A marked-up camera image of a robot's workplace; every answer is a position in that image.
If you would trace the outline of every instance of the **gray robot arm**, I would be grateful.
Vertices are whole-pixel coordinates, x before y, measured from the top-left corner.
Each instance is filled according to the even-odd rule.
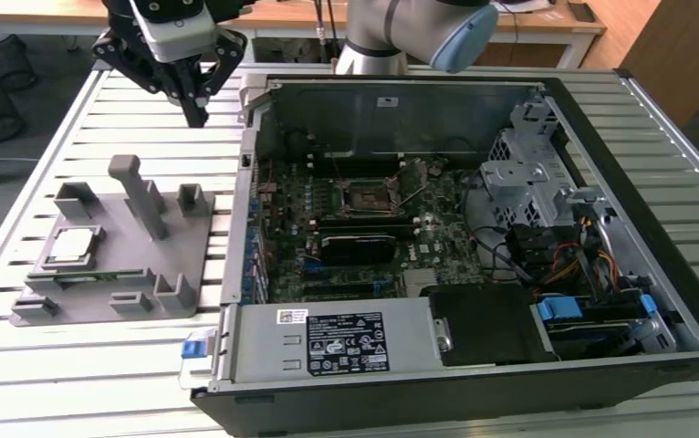
[[[456,73],[484,50],[496,29],[489,0],[353,0],[337,73],[402,74],[405,54]]]
[[[148,92],[164,92],[201,127],[205,105],[241,62],[245,36],[216,25],[256,0],[102,0],[108,29],[93,53]],[[402,74],[405,54],[454,73],[468,67],[496,28],[489,0],[352,0],[338,73]],[[201,69],[201,54],[217,63]]]

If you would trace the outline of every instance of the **sticker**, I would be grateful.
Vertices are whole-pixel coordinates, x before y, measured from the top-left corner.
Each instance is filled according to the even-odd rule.
[[[276,324],[304,324],[308,308],[280,308],[276,310]]]
[[[376,98],[376,108],[397,108],[398,98]]]
[[[389,371],[380,312],[308,317],[305,338],[313,376]]]

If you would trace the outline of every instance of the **white label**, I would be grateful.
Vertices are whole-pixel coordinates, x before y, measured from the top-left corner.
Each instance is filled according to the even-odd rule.
[[[376,108],[397,108],[398,98],[376,98]]]
[[[280,308],[276,310],[276,324],[305,324],[308,308]]]
[[[386,361],[386,355],[385,354],[373,354],[368,356],[369,363],[377,363],[377,362],[385,362]]]

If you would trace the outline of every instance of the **power supply label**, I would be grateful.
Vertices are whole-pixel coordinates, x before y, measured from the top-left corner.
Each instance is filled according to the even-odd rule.
[[[382,314],[306,318],[306,369],[313,376],[389,371]]]

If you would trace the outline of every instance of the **white slotted table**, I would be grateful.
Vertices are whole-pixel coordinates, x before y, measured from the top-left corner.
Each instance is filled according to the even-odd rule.
[[[180,109],[117,72],[93,71],[0,228],[0,436],[216,438],[226,436],[193,407],[176,381],[180,343],[217,322],[218,289],[237,167],[237,88],[245,73],[326,73],[318,66],[237,69],[201,130]],[[413,75],[434,74],[414,68]],[[633,81],[610,72],[473,69],[474,76],[556,76],[572,92],[652,211],[699,276],[699,154]],[[6,317],[52,227],[49,197],[85,181],[120,193],[105,176],[117,153],[141,158],[140,173],[172,191],[200,183],[217,193],[198,314],[189,319],[14,328]],[[586,164],[577,157],[577,167]],[[448,422],[329,436],[692,436],[699,434],[699,381],[665,386],[618,406],[476,422]]]

